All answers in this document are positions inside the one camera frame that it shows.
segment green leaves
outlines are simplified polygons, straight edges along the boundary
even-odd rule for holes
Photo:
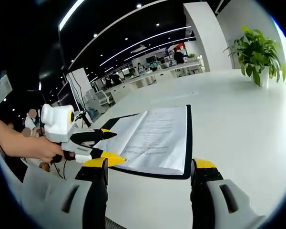
[[[264,36],[263,33],[260,30],[253,30],[253,31],[257,32],[262,37]]]
[[[250,64],[248,64],[248,66],[246,68],[246,73],[249,77],[251,76],[252,71],[253,71],[253,67]]]
[[[260,30],[252,30],[243,25],[244,36],[236,39],[231,48],[229,56],[237,55],[243,75],[252,76],[254,82],[260,86],[259,74],[269,66],[269,77],[280,79],[280,68],[282,70],[283,81],[286,78],[286,67],[280,62],[276,48],[280,43],[265,38]]]
[[[246,76],[246,74],[245,74],[245,67],[242,64],[240,64],[240,67],[241,67],[241,70],[242,70],[242,74]]]
[[[282,67],[282,75],[283,75],[283,81],[285,81],[286,79],[286,66],[284,63],[281,63],[281,67]]]
[[[255,67],[253,68],[253,81],[256,83],[258,86],[261,86],[261,79],[259,78],[259,74],[257,73]]]

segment clipboard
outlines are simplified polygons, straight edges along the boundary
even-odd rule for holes
[[[138,114],[131,114],[122,117],[109,119],[102,128],[110,130],[116,122],[125,117],[130,117]],[[154,174],[154,173],[145,173],[132,171],[128,169],[110,167],[110,169],[117,170],[124,173],[129,173],[137,176],[143,177],[153,177],[161,179],[188,179],[191,176],[191,163],[192,163],[192,149],[193,149],[193,132],[192,132],[192,112],[191,105],[186,105],[186,117],[187,117],[187,127],[186,127],[186,150],[185,150],[185,163],[184,163],[184,172],[182,175],[163,175],[163,174]]]

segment document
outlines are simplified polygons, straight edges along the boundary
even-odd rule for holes
[[[127,159],[117,166],[123,169],[182,175],[186,154],[186,106],[156,108],[135,117],[121,118],[121,122],[112,128],[118,135],[95,147],[119,150],[120,155]]]

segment white desk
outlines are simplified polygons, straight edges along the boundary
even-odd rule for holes
[[[156,72],[152,73],[144,73],[140,74],[139,76],[136,76],[134,78],[128,79],[127,81],[124,81],[122,84],[117,85],[115,87],[112,87],[105,91],[105,93],[110,92],[113,96],[114,101],[117,103],[122,98],[124,98],[127,94],[130,92],[137,90],[141,87],[148,86],[148,81],[150,77],[160,74],[166,74],[170,72],[170,75],[177,78],[175,70],[181,69],[181,68],[187,68],[187,67],[194,67],[194,66],[200,66],[201,63],[199,62],[190,62],[190,63],[184,63],[184,64],[178,64],[169,68],[161,69]]]
[[[225,179],[269,216],[286,194],[286,85],[252,84],[240,70],[181,77],[136,90],[93,124],[152,109],[191,104],[193,157],[210,160]],[[80,165],[67,163],[66,177]],[[192,228],[190,180],[109,170],[106,216],[128,229]]]

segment ceiling light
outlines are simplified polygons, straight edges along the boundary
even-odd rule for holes
[[[97,77],[95,77],[93,80],[95,80],[96,78],[97,78]],[[92,83],[93,80],[91,80],[89,83]]]
[[[111,67],[110,69],[112,69],[113,67]],[[105,73],[107,72],[107,71],[109,71],[110,69],[107,69],[106,71],[105,71]]]
[[[72,14],[76,11],[76,9],[84,2],[85,0],[77,0],[76,3],[69,9],[67,14],[63,17],[62,21],[59,24],[59,31],[61,31],[64,27],[64,25],[67,23],[69,18],[72,16]]]
[[[106,60],[105,62],[103,62],[100,66],[102,66],[103,64],[105,64],[106,62],[108,62],[109,60],[111,60],[112,58],[116,57],[117,55],[121,54],[122,52],[124,52],[124,51],[126,51],[126,50],[132,48],[133,46],[136,46],[136,45],[138,45],[138,44],[140,44],[140,43],[142,43],[142,42],[145,42],[145,41],[147,41],[147,40],[149,40],[149,39],[151,39],[151,38],[154,38],[154,37],[157,37],[157,36],[160,36],[160,35],[169,33],[169,32],[174,32],[174,31],[178,31],[178,30],[182,30],[182,29],[187,29],[187,28],[190,28],[190,27],[191,27],[191,26],[185,26],[185,27],[181,27],[181,28],[178,28],[178,29],[174,29],[174,30],[169,30],[169,31],[166,31],[166,32],[162,32],[162,33],[159,33],[159,34],[154,35],[154,36],[152,36],[152,37],[146,38],[146,39],[144,39],[144,40],[142,40],[142,41],[140,41],[140,42],[138,42],[138,43],[136,43],[136,44],[133,44],[133,45],[129,46],[128,48],[126,48],[126,49],[124,49],[124,50],[118,52],[117,54],[115,54],[114,56],[110,57],[108,60]]]
[[[170,43],[173,43],[173,42],[178,42],[178,41],[182,41],[182,40],[186,40],[186,39],[188,39],[188,38],[182,38],[182,39],[175,40],[175,41],[172,41],[172,42],[167,42],[167,43],[164,43],[164,44],[160,44],[160,45],[158,45],[158,46],[156,46],[156,47],[152,47],[152,48],[150,48],[150,49],[148,49],[148,50],[144,50],[143,52],[149,51],[149,50],[151,50],[151,49],[158,48],[158,47],[160,47],[160,46],[162,46],[162,45],[166,45],[166,44],[170,44]],[[136,54],[136,55],[134,55],[134,56],[132,56],[132,57],[129,57],[129,58],[125,59],[124,61],[129,60],[129,59],[131,59],[131,58],[133,58],[133,57],[135,57],[135,56],[137,56],[137,55],[140,55],[140,54],[142,54],[143,52],[140,52],[140,53],[138,53],[138,54]]]

